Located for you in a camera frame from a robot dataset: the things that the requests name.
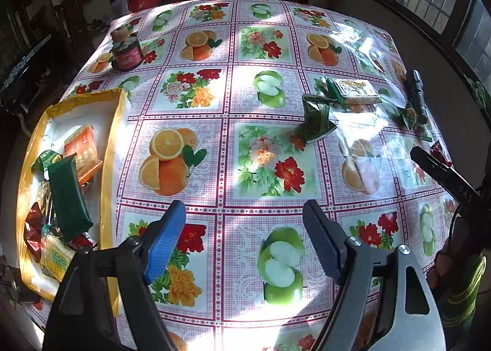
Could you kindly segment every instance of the metal screw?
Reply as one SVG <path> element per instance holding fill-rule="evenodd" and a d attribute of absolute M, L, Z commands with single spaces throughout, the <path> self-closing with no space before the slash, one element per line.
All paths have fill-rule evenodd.
<path fill-rule="evenodd" d="M 361 239 L 359 237 L 350 236 L 348 237 L 348 243 L 353 246 L 361 246 Z"/>
<path fill-rule="evenodd" d="M 401 244 L 397 249 L 399 250 L 399 252 L 401 254 L 404 254 L 404 255 L 408 255 L 411 252 L 411 249 L 409 248 L 409 246 L 407 246 L 405 244 Z"/>

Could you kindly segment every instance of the table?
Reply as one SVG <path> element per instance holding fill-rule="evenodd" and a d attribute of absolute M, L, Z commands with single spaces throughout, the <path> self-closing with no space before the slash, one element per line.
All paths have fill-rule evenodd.
<path fill-rule="evenodd" d="M 188 349 L 312 347 L 337 288 L 303 226 L 308 199 L 373 247 L 409 245 L 429 269 L 456 207 L 409 159 L 413 145 L 428 151 L 431 143 L 381 105 L 334 106 L 337 129 L 315 143 L 298 131 L 301 95 L 320 94 L 325 78 L 368 79 L 406 105 L 406 70 L 387 32 L 279 0 L 192 0 L 123 17 L 110 31 L 121 24 L 138 31 L 144 63 L 127 73 L 97 63 L 111 48 L 108 35 L 63 97 L 129 91 L 114 178 L 116 245 L 174 199 L 187 206 L 168 269 L 150 291 Z M 428 131 L 448 156 L 431 114 Z M 282 243 L 258 259 L 266 240 Z M 374 278 L 368 312 L 378 291 Z M 124 315 L 117 324 L 134 347 Z"/>

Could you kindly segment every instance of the black cable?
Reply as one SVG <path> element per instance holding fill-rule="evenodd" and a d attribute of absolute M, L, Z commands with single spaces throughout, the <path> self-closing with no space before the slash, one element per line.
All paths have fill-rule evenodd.
<path fill-rule="evenodd" d="M 452 233 L 454 230 L 454 223 L 455 223 L 455 218 L 457 217 L 457 214 L 460 212 L 460 209 L 462 207 L 462 204 L 459 204 L 457 208 L 455 209 L 454 216 L 452 217 L 452 222 L 450 222 L 450 229 L 448 231 L 448 252 L 446 253 L 447 255 L 451 255 L 451 249 L 452 249 Z"/>

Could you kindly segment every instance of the green apple print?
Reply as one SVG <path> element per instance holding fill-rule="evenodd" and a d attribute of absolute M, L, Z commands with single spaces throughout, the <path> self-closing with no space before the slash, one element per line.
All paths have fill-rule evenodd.
<path fill-rule="evenodd" d="M 128 100 L 131 100 L 131 91 L 138 86 L 140 82 L 140 77 L 138 75 L 133 75 L 132 77 L 126 78 L 123 82 L 118 85 L 118 88 L 123 88 L 128 92 Z"/>
<path fill-rule="evenodd" d="M 166 10 L 160 13 L 157 17 L 155 17 L 152 31 L 154 32 L 162 31 L 164 26 L 166 26 L 167 23 L 169 22 L 169 18 L 171 15 L 172 15 L 172 11 Z"/>
<path fill-rule="evenodd" d="M 252 15 L 256 18 L 267 19 L 271 18 L 271 6 L 266 3 L 256 3 L 253 4 L 250 9 L 252 10 Z"/>
<path fill-rule="evenodd" d="M 423 238 L 423 251 L 427 257 L 431 257 L 435 253 L 435 231 L 433 224 L 435 219 L 428 204 L 424 204 L 419 214 L 419 230 Z"/>
<path fill-rule="evenodd" d="M 285 92 L 281 89 L 283 77 L 276 71 L 261 71 L 254 77 L 252 85 L 257 90 L 257 98 L 262 104 L 272 109 L 285 107 Z"/>
<path fill-rule="evenodd" d="M 295 268 L 304 255 L 305 246 L 294 228 L 276 228 L 269 234 L 257 260 L 266 302 L 285 306 L 301 300 L 303 276 Z"/>

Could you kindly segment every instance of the tablecloth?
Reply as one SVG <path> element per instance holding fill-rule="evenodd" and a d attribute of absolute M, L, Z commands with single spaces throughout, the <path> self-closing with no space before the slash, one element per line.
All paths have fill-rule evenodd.
<path fill-rule="evenodd" d="M 409 159 L 414 145 L 428 151 L 431 143 L 381 105 L 335 105 L 330 120 L 337 129 L 314 143 L 305 144 L 298 128 L 301 95 L 321 94 L 326 79 L 367 79 L 406 105 L 406 69 L 386 31 L 279 0 L 191 0 L 122 17 L 110 31 L 121 24 L 138 32 L 142 65 L 122 73 L 104 63 L 108 33 L 63 98 L 129 91 L 114 178 L 115 245 L 143 233 L 173 200 L 187 206 L 187 224 L 150 291 L 188 349 L 312 347 L 337 288 L 303 226 L 308 199 L 346 233 L 387 250 L 407 244 L 422 269 L 430 267 L 456 207 Z M 448 157 L 429 115 L 428 133 Z M 269 235 L 287 244 L 285 253 L 292 245 L 298 251 L 289 286 L 296 292 L 271 285 L 289 283 L 289 267 L 286 279 L 265 283 L 261 275 L 258 257 Z M 374 278 L 367 311 L 378 290 Z M 124 314 L 117 325 L 134 348 Z"/>

